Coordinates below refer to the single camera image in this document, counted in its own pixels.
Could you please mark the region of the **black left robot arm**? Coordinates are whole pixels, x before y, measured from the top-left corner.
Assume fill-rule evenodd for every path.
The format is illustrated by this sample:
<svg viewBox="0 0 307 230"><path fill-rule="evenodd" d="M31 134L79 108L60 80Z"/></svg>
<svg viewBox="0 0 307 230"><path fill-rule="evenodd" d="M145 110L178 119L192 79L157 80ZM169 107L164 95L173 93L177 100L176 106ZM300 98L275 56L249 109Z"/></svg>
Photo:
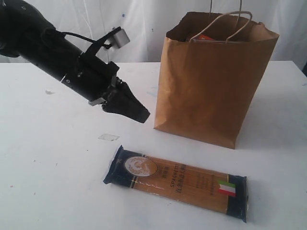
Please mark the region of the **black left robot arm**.
<svg viewBox="0 0 307 230"><path fill-rule="evenodd" d="M97 57L101 48L121 48L129 41L125 30L117 27L81 51L33 5L23 0L0 3L2 56L23 57L87 99L90 105L100 105L107 113L145 123L150 112L117 76L119 67Z"/></svg>

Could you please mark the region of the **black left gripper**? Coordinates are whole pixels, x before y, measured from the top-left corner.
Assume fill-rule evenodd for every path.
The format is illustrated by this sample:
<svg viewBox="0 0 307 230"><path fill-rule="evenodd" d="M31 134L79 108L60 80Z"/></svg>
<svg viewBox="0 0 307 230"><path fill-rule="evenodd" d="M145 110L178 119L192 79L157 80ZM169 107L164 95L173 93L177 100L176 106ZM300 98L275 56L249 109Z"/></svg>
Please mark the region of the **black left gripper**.
<svg viewBox="0 0 307 230"><path fill-rule="evenodd" d="M105 63L96 56L81 54L61 82L91 102L102 96L118 70L119 66L112 61ZM116 77L114 83L115 92L102 104L103 110L145 123L150 115L148 109L134 96L126 82Z"/></svg>

